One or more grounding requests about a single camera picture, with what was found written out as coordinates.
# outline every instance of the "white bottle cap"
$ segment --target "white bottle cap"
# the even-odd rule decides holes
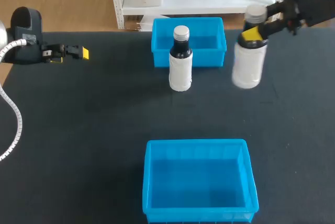
[[[189,39],[189,29],[184,25],[177,26],[174,28],[173,37],[177,41],[186,41]]]
[[[251,24],[261,24],[267,19],[267,9],[259,4],[249,5],[245,11],[244,18]]]

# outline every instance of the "blue plastic bin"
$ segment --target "blue plastic bin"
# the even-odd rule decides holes
[[[142,203],[148,222],[250,222],[259,207],[246,142],[149,141]]]
[[[222,18],[191,17],[155,19],[151,51],[155,67],[169,67],[173,30],[179,25],[189,28],[189,45],[193,50],[193,67],[222,67],[227,51]]]

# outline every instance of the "white cable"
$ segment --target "white cable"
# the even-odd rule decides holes
[[[25,39],[16,40],[16,41],[13,41],[13,42],[9,43],[7,46],[5,46],[0,51],[0,63],[2,62],[5,54],[10,49],[12,49],[14,47],[17,47],[17,46],[25,46],[25,45],[27,45],[27,41]],[[19,139],[20,139],[21,133],[22,133],[23,122],[22,122],[22,116],[21,116],[19,108],[17,108],[17,106],[14,104],[14,102],[7,96],[7,94],[5,93],[5,91],[2,89],[1,84],[0,84],[0,96],[11,106],[11,108],[15,112],[15,115],[16,115],[16,118],[17,118],[17,131],[16,131],[16,135],[15,135],[14,141],[9,146],[9,148],[7,149],[7,151],[5,151],[0,156],[0,161],[2,161],[3,159],[5,159],[13,151],[13,149],[15,148],[15,146],[17,145],[17,143],[19,142]]]

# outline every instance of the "bottle label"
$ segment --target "bottle label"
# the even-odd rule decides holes
[[[192,83],[193,53],[188,58],[178,59],[170,54],[170,87],[178,92],[186,91]]]

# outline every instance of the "robotic arm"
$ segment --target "robotic arm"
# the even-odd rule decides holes
[[[41,62],[62,62],[63,57],[88,59],[88,51],[82,46],[48,44],[43,41],[41,15],[37,10],[20,7],[10,20],[10,28],[5,29],[0,21],[0,50],[8,43],[25,39],[30,45],[10,50],[3,62],[13,64],[34,64]]]
[[[271,16],[282,13],[282,19],[268,22]],[[307,26],[335,17],[335,0],[283,0],[268,7],[251,5],[245,14],[245,26],[235,44],[232,82],[250,89],[261,80],[270,35],[287,28],[293,35],[305,23]]]
[[[283,0],[268,7],[267,17],[282,13],[283,19],[264,22],[242,33],[245,41],[264,40],[287,28],[293,35],[304,22],[308,27],[335,17],[335,0]]]

